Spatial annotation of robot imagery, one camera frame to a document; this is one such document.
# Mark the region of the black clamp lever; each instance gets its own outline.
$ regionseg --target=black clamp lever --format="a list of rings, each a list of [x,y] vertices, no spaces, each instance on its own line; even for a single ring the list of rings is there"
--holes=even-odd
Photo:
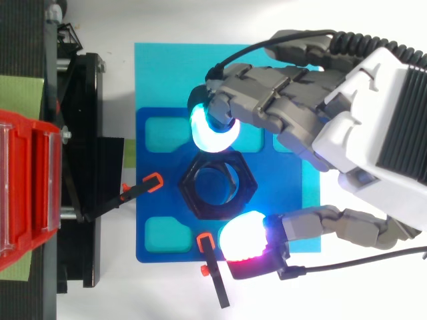
[[[142,195],[145,192],[154,192],[157,189],[163,187],[163,178],[157,172],[152,173],[151,175],[142,179],[140,185],[134,185],[133,187],[128,187],[125,183],[123,184],[123,193],[118,197],[114,197],[109,201],[100,205],[96,210],[84,213],[85,220],[91,222],[96,218],[102,216],[104,213],[107,213],[115,208],[118,208],[120,205],[131,201]]]

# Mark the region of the black cable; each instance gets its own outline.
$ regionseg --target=black cable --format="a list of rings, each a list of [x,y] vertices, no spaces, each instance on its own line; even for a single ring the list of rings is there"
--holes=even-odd
[[[427,54],[420,50],[399,45],[395,41],[372,37],[354,32],[334,33],[329,50],[333,55],[352,55],[359,58],[366,58],[375,49],[385,47],[390,50],[401,62],[425,69],[427,67]]]
[[[399,250],[399,251],[394,251],[394,252],[388,252],[388,253],[384,253],[382,255],[375,255],[372,257],[367,257],[367,258],[363,258],[363,259],[357,259],[357,260],[337,263],[334,265],[322,265],[319,267],[306,267],[305,272],[306,273],[313,273],[313,272],[337,270],[337,269],[342,269],[342,268],[347,268],[347,267],[354,267],[356,265],[364,265],[365,263],[371,263],[371,262],[381,261],[381,260],[385,260],[385,259],[401,257],[403,255],[413,255],[415,253],[423,253],[423,252],[424,253],[427,252],[427,247],[415,247],[415,248],[404,249],[404,250]]]
[[[334,35],[335,33],[336,31],[334,30],[301,31],[298,33],[294,33],[292,35],[284,35],[283,37],[272,38],[259,43],[255,43],[254,45],[250,45],[249,47],[246,47],[234,53],[233,55],[230,55],[227,59],[218,63],[215,67],[211,68],[207,73],[205,80],[222,79],[224,68],[229,63],[257,49],[261,49],[264,47],[268,47],[269,45],[276,45],[278,43],[284,43],[292,40],[298,40],[298,39],[304,39],[304,38],[310,38],[310,37],[319,37],[322,35]]]

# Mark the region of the coiled black cable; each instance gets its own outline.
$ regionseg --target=coiled black cable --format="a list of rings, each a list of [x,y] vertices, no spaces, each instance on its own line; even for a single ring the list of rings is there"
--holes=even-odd
[[[337,32],[333,35],[330,43],[330,53],[333,55],[353,55],[366,58],[375,49],[385,47],[390,50],[401,62],[425,69],[427,67],[427,54],[420,50],[407,48],[395,41],[371,37],[361,33]]]

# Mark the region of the hexagonal hole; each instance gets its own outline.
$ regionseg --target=hexagonal hole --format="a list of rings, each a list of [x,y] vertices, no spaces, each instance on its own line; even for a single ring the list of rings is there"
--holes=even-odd
[[[226,163],[202,167],[195,174],[195,192],[210,205],[223,205],[231,201],[238,189],[238,174]]]

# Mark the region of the green tape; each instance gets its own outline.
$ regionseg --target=green tape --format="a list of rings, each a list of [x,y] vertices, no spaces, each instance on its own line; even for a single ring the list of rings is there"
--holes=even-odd
[[[18,262],[0,272],[0,280],[28,281],[31,254],[31,251],[27,252]]]
[[[27,118],[40,115],[43,79],[0,75],[0,109],[19,113]],[[0,272],[0,280],[28,281],[32,252]]]
[[[125,139],[123,167],[125,169],[136,168],[136,140]]]
[[[0,76],[0,109],[38,119],[43,79]]]

